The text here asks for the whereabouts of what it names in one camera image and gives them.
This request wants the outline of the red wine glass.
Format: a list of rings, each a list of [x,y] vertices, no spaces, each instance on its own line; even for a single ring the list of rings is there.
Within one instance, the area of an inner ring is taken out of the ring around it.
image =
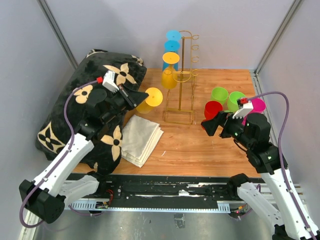
[[[223,110],[223,106],[218,101],[209,101],[204,107],[203,122],[213,119],[220,111]]]

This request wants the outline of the yellow wine glass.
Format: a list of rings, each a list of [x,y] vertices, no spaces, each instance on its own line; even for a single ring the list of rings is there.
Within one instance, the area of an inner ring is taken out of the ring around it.
[[[165,89],[173,89],[177,85],[174,79],[175,68],[174,65],[179,62],[180,56],[175,52],[166,52],[163,54],[162,59],[168,66],[163,70],[161,77],[161,84]]]
[[[145,93],[148,94],[148,97],[136,108],[141,114],[148,114],[153,108],[158,107],[163,102],[163,94],[158,88],[150,87]]]

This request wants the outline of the green wine glass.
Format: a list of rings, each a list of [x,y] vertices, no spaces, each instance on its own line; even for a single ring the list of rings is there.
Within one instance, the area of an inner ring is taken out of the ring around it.
[[[246,95],[240,91],[233,91],[227,97],[225,104],[223,105],[223,110],[225,112],[235,113],[239,107],[237,100],[240,98],[244,98]]]
[[[221,105],[224,105],[229,97],[229,92],[223,87],[215,87],[211,91],[210,100],[219,102]]]

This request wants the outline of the magenta wine glass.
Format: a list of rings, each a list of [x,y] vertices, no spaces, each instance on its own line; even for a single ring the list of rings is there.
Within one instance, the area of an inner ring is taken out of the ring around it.
[[[251,103],[253,105],[253,109],[252,111],[249,112],[249,114],[252,114],[252,113],[262,114],[266,109],[266,103],[260,98],[252,99]]]

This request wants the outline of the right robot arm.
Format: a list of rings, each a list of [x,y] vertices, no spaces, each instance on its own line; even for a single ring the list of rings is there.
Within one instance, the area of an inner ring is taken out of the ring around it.
[[[270,227],[274,240],[318,240],[320,229],[312,221],[303,206],[290,179],[287,163],[281,163],[277,146],[270,142],[271,125],[261,113],[251,113],[245,124],[232,114],[221,111],[213,119],[201,123],[208,136],[213,136],[219,126],[220,137],[233,138],[237,145],[245,148],[250,164],[260,174],[270,190],[275,205],[272,205],[254,187],[244,174],[229,178],[227,196],[241,199]]]

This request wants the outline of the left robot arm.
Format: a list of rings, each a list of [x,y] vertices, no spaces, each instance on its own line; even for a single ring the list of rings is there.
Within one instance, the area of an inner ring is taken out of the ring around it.
[[[19,185],[22,204],[19,210],[20,223],[30,228],[24,221],[23,211],[27,209],[41,219],[51,224],[55,222],[66,206],[93,194],[101,198],[107,193],[107,185],[102,182],[99,173],[88,173],[73,183],[64,185],[78,163],[91,152],[102,140],[108,130],[108,124],[123,111],[129,111],[148,98],[148,93],[130,90],[123,85],[113,97],[108,97],[107,88],[94,89],[85,104],[88,117],[82,119],[76,128],[71,128],[71,137],[50,163],[32,181],[24,180]]]

